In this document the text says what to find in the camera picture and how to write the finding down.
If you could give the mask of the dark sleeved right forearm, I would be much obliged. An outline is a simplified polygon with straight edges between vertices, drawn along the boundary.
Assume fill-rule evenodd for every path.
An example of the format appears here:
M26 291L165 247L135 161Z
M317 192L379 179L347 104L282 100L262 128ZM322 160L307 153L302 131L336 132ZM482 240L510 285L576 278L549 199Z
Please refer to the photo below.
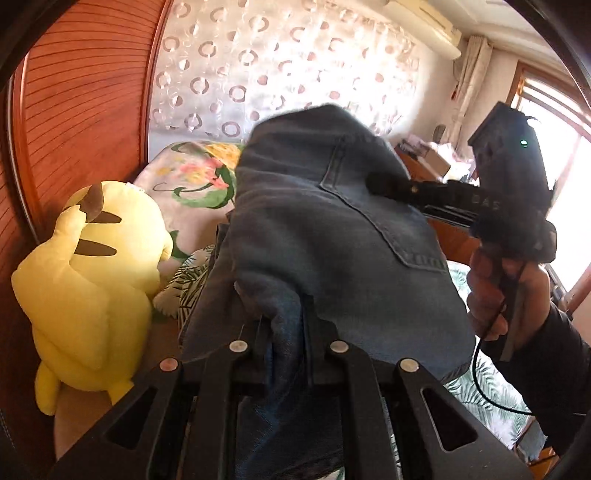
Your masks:
M483 351L521 394L549 445L563 455L590 410L590 346L555 305L509 362L499 360L504 343L503 339L488 341Z

